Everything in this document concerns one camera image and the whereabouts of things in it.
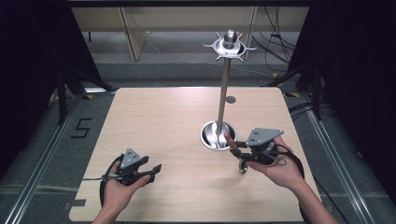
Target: person's left hand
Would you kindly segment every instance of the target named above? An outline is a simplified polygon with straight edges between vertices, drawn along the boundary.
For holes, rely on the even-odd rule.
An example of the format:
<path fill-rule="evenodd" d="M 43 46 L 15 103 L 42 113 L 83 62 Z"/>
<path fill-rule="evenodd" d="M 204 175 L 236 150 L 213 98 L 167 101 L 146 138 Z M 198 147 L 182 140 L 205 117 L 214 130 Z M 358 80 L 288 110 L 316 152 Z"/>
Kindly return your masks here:
<path fill-rule="evenodd" d="M 119 166 L 120 162 L 117 161 L 111 168 L 110 173 L 115 174 Z M 130 186 L 122 185 L 117 179 L 109 179 L 105 186 L 103 209 L 108 209 L 108 211 L 119 214 L 123 209 L 125 209 L 129 201 L 131 201 L 134 193 L 141 187 L 145 186 L 149 179 L 149 175 L 142 176 Z"/>

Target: table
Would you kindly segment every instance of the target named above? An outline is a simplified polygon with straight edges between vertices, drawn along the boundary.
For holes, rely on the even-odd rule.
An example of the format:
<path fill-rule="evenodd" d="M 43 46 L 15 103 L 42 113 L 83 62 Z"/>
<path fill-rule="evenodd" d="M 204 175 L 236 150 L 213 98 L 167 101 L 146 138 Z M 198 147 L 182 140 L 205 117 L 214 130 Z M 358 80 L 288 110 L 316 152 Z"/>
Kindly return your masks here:
<path fill-rule="evenodd" d="M 109 109 L 84 178 L 103 175 L 127 147 L 149 156 L 139 171 L 163 168 L 136 192 L 118 221 L 137 222 L 255 222 L 301 221 L 298 201 L 251 169 L 239 174 L 238 159 L 228 150 L 213 151 L 200 139 L 202 127 L 217 119 L 220 88 L 119 89 Z M 254 127 L 281 129 L 305 168 L 305 178 L 318 189 L 306 161 L 289 111 L 278 88 L 229 87 L 236 98 L 226 104 L 224 121 L 237 139 L 246 141 Z M 99 181 L 81 181 L 72 207 L 73 221 L 92 221 L 99 212 Z"/>

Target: person's right hand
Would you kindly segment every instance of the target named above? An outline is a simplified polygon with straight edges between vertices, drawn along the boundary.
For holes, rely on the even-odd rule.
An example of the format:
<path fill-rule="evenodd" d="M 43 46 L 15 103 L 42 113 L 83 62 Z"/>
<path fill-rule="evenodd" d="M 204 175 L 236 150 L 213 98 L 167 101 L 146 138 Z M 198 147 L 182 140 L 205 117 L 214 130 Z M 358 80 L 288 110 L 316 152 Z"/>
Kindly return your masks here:
<path fill-rule="evenodd" d="M 286 146 L 281 136 L 274 138 L 274 142 L 276 145 L 287 147 L 290 152 L 292 152 L 291 148 Z M 277 147 L 276 149 L 278 151 L 287 152 L 287 150 L 283 147 Z M 248 161 L 247 166 L 265 174 L 274 183 L 287 189 L 292 189 L 293 186 L 296 186 L 297 184 L 301 183 L 301 181 L 304 181 L 299 169 L 297 168 L 297 165 L 291 158 L 285 155 L 277 155 L 276 160 L 277 162 L 275 161 L 271 165 L 263 165 L 255 161 Z"/>

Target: metal bar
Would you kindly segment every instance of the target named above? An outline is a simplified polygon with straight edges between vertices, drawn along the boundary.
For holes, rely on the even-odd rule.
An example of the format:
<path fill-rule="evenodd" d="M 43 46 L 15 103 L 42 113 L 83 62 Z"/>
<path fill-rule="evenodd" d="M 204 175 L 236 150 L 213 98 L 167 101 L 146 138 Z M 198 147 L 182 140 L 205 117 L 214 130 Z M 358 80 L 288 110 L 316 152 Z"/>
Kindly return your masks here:
<path fill-rule="evenodd" d="M 300 95 L 302 96 L 303 103 L 309 102 L 306 93 L 301 93 Z M 338 152 L 335 149 L 330 136 L 327 134 L 322 121 L 317 120 L 315 114 L 312 111 L 308 111 L 308 116 L 326 150 L 330 161 L 332 162 L 332 166 L 334 167 L 334 170 L 337 173 L 344 190 L 346 191 L 347 197 L 349 198 L 356 214 L 358 215 L 359 220 L 361 223 L 375 223 L 374 217 L 370 213 L 366 201 L 361 196 L 358 187 L 353 182 L 341 157 L 338 155 Z"/>
<path fill-rule="evenodd" d="M 47 170 L 48 165 L 52 159 L 52 156 L 59 145 L 60 140 L 64 134 L 64 130 L 67 127 L 70 117 L 76 108 L 79 100 L 81 97 L 75 97 L 69 106 L 69 113 L 65 117 L 64 121 L 61 124 L 58 124 L 54 134 L 52 135 L 51 139 L 49 140 L 49 144 L 47 145 L 46 149 L 44 150 L 43 155 L 40 158 L 37 166 L 35 167 L 32 175 L 30 176 L 28 182 L 24 186 L 20 197 L 12 206 L 10 212 L 8 213 L 6 223 L 7 224 L 17 224 L 20 223 L 27 206 L 29 205 L 30 201 L 32 201 L 33 195 L 35 194 L 35 189 L 40 182 L 43 174 Z"/>
<path fill-rule="evenodd" d="M 218 135 L 218 139 L 219 139 L 219 135 L 221 134 L 222 124 L 223 124 L 225 98 L 227 97 L 228 76 L 230 75 L 230 65 L 231 65 L 231 59 L 224 58 L 223 76 L 221 81 L 221 94 L 220 94 L 220 103 L 219 103 L 218 128 L 216 129 L 216 134 Z"/>

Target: metal pole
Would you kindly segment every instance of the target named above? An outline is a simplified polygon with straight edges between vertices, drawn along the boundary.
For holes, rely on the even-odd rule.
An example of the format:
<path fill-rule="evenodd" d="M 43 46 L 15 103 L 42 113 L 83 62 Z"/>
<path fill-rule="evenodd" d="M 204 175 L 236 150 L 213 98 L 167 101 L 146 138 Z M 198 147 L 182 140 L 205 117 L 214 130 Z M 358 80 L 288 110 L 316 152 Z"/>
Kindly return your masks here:
<path fill-rule="evenodd" d="M 223 76 L 221 81 L 220 104 L 219 104 L 218 128 L 216 129 L 216 134 L 218 136 L 218 139 L 223 125 L 225 97 L 227 96 L 227 86 L 228 86 L 228 76 L 230 74 L 230 66 L 231 66 L 231 59 L 224 58 Z"/>

